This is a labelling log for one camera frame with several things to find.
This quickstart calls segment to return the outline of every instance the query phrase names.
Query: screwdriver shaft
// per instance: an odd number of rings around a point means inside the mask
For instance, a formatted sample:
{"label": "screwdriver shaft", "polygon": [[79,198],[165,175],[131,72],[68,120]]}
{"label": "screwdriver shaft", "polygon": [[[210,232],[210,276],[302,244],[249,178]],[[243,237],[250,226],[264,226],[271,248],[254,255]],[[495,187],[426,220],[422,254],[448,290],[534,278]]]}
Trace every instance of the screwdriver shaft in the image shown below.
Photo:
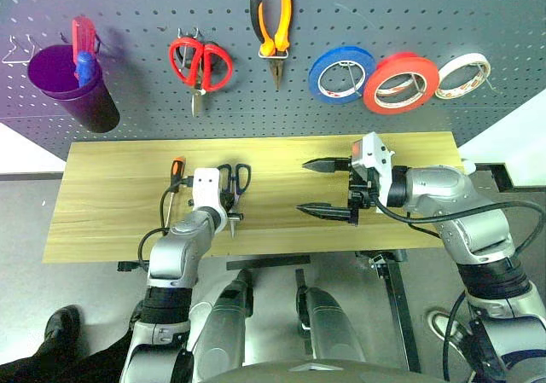
{"label": "screwdriver shaft", "polygon": [[172,200],[174,200],[174,193],[171,193],[171,199],[169,200],[169,209],[167,210],[167,220],[165,221],[165,226],[167,228],[169,228],[169,222],[171,221]]}

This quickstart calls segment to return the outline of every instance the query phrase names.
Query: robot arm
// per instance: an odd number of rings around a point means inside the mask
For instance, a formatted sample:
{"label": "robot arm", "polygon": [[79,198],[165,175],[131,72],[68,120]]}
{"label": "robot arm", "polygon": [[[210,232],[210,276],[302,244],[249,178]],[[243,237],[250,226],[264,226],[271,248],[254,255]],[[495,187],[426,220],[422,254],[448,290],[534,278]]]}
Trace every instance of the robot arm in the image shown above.
{"label": "robot arm", "polygon": [[228,220],[219,180],[216,168],[195,170],[193,211],[171,226],[150,253],[142,316],[133,329],[121,383],[191,380],[193,358],[185,346],[192,288],[201,257]]}
{"label": "robot arm", "polygon": [[[492,204],[454,168],[392,168],[391,155],[370,133],[353,144],[351,158],[305,163],[304,167],[319,172],[349,171],[349,196],[347,208],[324,203],[298,208],[357,225],[358,210],[374,205],[378,212],[395,206],[424,217],[441,217]],[[446,218],[434,226],[466,287],[473,315],[475,345],[468,354],[472,367],[490,379],[505,380],[514,359],[531,364],[536,356],[546,357],[546,310],[517,258],[504,213],[496,209]]]}

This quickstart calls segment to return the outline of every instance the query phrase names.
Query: wooden board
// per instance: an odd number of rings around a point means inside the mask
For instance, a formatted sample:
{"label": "wooden board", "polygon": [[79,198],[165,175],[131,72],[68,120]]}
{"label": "wooden board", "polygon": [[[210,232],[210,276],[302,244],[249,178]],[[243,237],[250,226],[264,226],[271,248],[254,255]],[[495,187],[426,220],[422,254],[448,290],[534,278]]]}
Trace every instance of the wooden board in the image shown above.
{"label": "wooden board", "polygon": [[[380,135],[396,154],[393,165],[462,168],[450,132]],[[325,201],[345,206],[347,173],[301,168],[307,160],[350,155],[362,136],[309,136],[218,140],[75,142],[49,228],[44,262],[135,260],[142,235],[159,227],[159,201],[174,157],[186,174],[196,167],[248,163],[253,179],[240,200],[245,220],[217,235],[209,255],[440,247],[439,240],[377,214],[361,211],[360,225],[313,218],[294,206]],[[191,189],[175,199],[173,218],[189,211]],[[154,244],[152,237],[145,256]]]}

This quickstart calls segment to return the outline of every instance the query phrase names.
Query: pliers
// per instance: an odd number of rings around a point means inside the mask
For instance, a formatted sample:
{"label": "pliers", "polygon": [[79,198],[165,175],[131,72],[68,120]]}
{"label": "pliers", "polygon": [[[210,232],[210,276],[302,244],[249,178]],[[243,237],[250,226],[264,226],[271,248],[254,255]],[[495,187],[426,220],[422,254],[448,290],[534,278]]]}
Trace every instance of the pliers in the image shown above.
{"label": "pliers", "polygon": [[250,19],[253,29],[262,43],[258,56],[269,61],[270,71],[275,80],[275,87],[281,86],[282,65],[288,57],[288,28],[292,19],[292,0],[281,0],[281,17],[275,34],[275,41],[270,37],[264,22],[264,4],[262,0],[250,0]]}

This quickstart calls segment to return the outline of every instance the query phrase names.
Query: gray pegboard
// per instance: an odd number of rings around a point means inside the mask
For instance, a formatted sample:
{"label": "gray pegboard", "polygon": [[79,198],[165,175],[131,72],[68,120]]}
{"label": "gray pegboard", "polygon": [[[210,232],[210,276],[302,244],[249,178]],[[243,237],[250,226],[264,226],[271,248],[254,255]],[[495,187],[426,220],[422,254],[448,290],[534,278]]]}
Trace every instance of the gray pegboard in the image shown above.
{"label": "gray pegboard", "polygon": [[[279,0],[264,0],[270,33]],[[22,65],[0,66],[0,121],[66,158],[71,141],[195,137],[303,136],[365,131],[454,131],[459,144],[546,87],[546,0],[294,0],[290,58],[282,90],[257,57],[248,0],[0,0],[0,55],[9,35],[31,34],[41,47],[70,37],[73,16],[87,15],[103,41],[100,62],[122,120],[104,135],[89,133],[26,78]],[[199,118],[172,72],[167,46],[177,28],[198,26],[225,47],[235,72],[226,89],[205,98]],[[333,47],[358,45],[381,58],[412,50],[441,67],[483,53],[491,83],[451,101],[433,98],[397,116],[380,116],[361,101],[344,106],[314,99],[307,74]]]}

